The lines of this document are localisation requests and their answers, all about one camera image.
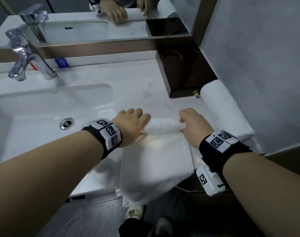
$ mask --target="reflected faucet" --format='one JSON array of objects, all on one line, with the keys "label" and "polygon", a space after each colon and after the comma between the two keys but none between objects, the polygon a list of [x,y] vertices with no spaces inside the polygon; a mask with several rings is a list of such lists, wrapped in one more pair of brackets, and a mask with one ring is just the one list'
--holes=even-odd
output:
[{"label": "reflected faucet", "polygon": [[35,34],[39,42],[48,42],[45,32],[45,22],[49,20],[48,13],[40,10],[42,4],[33,4],[21,11],[18,15],[26,23],[29,29]]},{"label": "reflected faucet", "polygon": [[[26,80],[25,71],[30,62],[37,67],[46,80],[54,79],[57,76],[57,73],[46,63],[20,28],[6,31],[6,36],[10,39],[10,48],[19,55],[19,60],[9,72],[9,78],[17,81]],[[27,44],[23,44],[23,38],[27,41]]]}]

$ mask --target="shoe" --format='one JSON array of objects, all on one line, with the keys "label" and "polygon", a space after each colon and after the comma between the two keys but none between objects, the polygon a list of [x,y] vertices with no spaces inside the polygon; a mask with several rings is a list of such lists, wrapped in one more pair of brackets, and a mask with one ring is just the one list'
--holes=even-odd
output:
[{"label": "shoe", "polygon": [[168,218],[165,217],[161,217],[155,227],[155,235],[159,235],[162,233],[168,233],[171,236],[173,235],[172,223]]},{"label": "shoe", "polygon": [[144,215],[144,205],[134,205],[128,207],[127,213],[126,213],[126,219],[129,218],[135,218],[135,219],[142,219]]}]

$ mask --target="reflected hand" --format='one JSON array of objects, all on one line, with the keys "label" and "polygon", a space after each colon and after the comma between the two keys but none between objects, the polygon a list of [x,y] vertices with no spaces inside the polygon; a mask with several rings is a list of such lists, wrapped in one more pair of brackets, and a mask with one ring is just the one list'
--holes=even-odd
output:
[{"label": "reflected hand", "polygon": [[150,120],[149,114],[143,114],[142,109],[129,109],[127,112],[122,110],[112,119],[112,122],[121,132],[122,142],[120,147],[132,144],[140,134],[140,131]]},{"label": "reflected hand", "polygon": [[151,11],[151,0],[137,0],[140,11],[144,11],[144,15],[147,16]]},{"label": "reflected hand", "polygon": [[105,12],[114,23],[127,20],[127,12],[123,7],[117,5],[113,0],[100,0],[101,11]]},{"label": "reflected hand", "polygon": [[214,129],[208,121],[192,108],[179,111],[180,122],[186,123],[186,128],[181,132],[184,134],[185,139],[189,144],[196,149],[199,149],[201,141],[214,132]]}]

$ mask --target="reflected sink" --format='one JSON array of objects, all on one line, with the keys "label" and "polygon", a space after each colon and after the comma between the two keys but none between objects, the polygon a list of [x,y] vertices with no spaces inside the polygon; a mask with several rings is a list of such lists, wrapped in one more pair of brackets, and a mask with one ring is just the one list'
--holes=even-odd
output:
[{"label": "reflected sink", "polygon": [[[40,44],[26,25],[22,30],[33,44]],[[108,39],[108,22],[49,21],[45,24],[45,31],[50,44],[101,41]]]},{"label": "reflected sink", "polygon": [[[83,123],[115,117],[112,87],[60,87],[0,95],[0,163],[81,130]],[[72,118],[74,126],[60,123]]]}]

